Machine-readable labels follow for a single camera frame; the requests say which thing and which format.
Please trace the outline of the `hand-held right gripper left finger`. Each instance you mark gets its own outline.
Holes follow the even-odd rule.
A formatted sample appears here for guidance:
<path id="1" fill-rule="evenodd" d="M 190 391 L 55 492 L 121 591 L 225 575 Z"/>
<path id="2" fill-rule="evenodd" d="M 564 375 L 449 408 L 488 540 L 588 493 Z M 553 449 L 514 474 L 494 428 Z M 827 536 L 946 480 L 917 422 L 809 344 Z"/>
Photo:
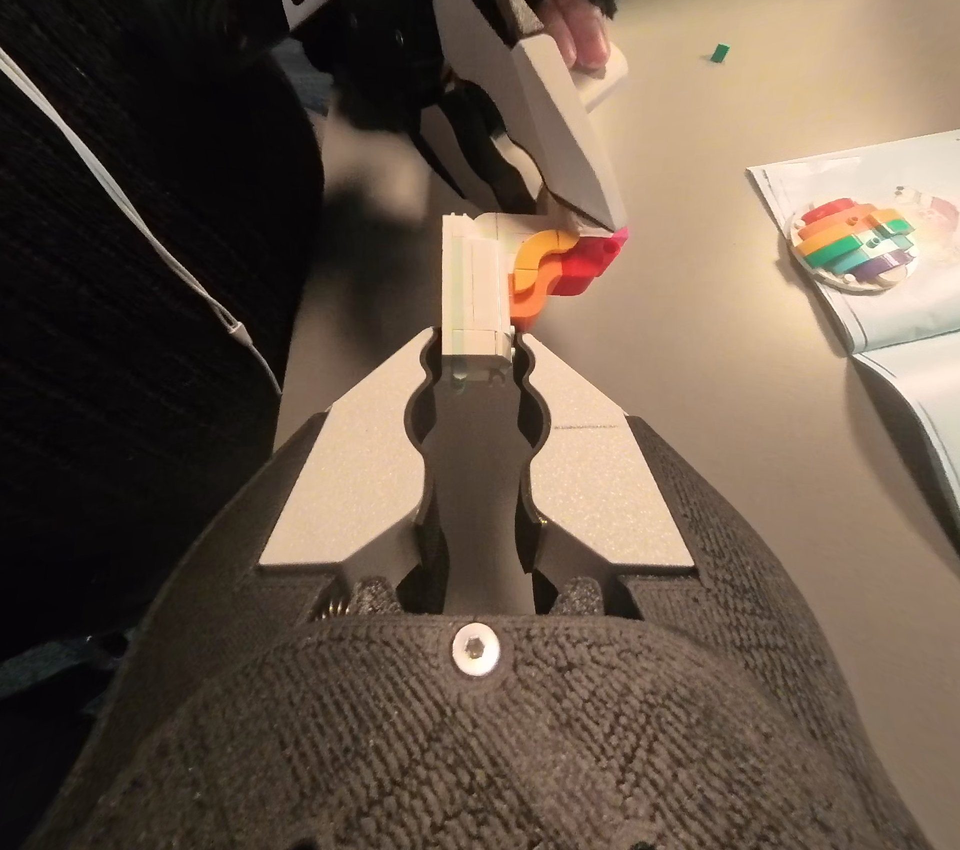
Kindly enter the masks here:
<path id="1" fill-rule="evenodd" d="M 329 407 L 259 569 L 331 573 L 351 589 L 368 578 L 398 585 L 421 562 L 426 464 L 410 411 L 435 336 L 419 332 Z"/>

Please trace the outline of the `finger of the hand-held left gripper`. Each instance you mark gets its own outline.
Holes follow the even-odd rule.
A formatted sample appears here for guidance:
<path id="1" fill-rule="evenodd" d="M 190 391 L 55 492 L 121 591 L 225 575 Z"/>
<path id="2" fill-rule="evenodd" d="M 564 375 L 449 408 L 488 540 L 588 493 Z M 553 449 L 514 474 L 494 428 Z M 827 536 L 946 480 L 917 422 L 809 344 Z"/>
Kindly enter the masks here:
<path id="1" fill-rule="evenodd" d="M 423 153 L 478 212 L 533 214 L 546 190 L 583 220 L 617 232 L 627 215 L 613 166 L 554 39 L 508 47 L 473 0 L 433 0 L 448 74 L 420 113 Z"/>
<path id="2" fill-rule="evenodd" d="M 609 45 L 606 64 L 594 70 L 576 68 L 576 89 L 587 113 L 592 113 L 629 75 L 629 64 L 616 44 Z"/>

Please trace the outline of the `light blue instruction booklet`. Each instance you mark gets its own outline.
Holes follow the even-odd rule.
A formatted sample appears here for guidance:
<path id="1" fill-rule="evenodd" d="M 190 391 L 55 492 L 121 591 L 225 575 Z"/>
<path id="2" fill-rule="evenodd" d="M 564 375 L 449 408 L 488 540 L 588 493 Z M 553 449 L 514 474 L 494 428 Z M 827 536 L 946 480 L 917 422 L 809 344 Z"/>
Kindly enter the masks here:
<path id="1" fill-rule="evenodd" d="M 752 166 L 846 351 L 918 424 L 959 493 L 959 131 Z"/>

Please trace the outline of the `white rainbow lego model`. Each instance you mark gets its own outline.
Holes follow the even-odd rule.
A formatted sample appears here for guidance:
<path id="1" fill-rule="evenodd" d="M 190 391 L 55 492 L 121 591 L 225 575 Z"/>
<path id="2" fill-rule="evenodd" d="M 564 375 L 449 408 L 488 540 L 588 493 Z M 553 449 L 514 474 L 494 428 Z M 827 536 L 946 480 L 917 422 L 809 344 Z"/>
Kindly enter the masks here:
<path id="1" fill-rule="evenodd" d="M 449 214 L 441 230 L 441 362 L 460 390 L 505 378 L 549 298 L 584 293 L 629 238 L 567 208 Z"/>

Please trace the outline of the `person's black sweater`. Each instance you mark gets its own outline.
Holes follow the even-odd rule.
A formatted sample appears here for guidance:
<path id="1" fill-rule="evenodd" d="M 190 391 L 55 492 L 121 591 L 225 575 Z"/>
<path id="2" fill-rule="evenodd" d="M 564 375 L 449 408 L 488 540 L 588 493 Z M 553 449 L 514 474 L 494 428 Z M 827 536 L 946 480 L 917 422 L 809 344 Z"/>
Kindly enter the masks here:
<path id="1" fill-rule="evenodd" d="M 1 0 L 2 49 L 282 380 L 323 210 L 273 56 L 181 81 L 125 0 Z M 150 603 L 270 453 L 258 359 L 2 76 L 2 658 Z"/>

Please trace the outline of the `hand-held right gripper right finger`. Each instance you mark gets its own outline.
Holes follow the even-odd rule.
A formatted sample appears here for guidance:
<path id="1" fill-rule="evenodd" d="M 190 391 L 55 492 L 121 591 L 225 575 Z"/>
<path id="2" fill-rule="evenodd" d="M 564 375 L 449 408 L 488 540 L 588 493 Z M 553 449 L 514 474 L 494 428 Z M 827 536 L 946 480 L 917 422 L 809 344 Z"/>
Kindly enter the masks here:
<path id="1" fill-rule="evenodd" d="M 694 558 L 629 423 L 611 398 L 533 335 L 517 342 L 518 426 L 531 456 L 515 543 L 534 601 L 590 578 L 618 604 L 627 577 L 682 578 Z"/>

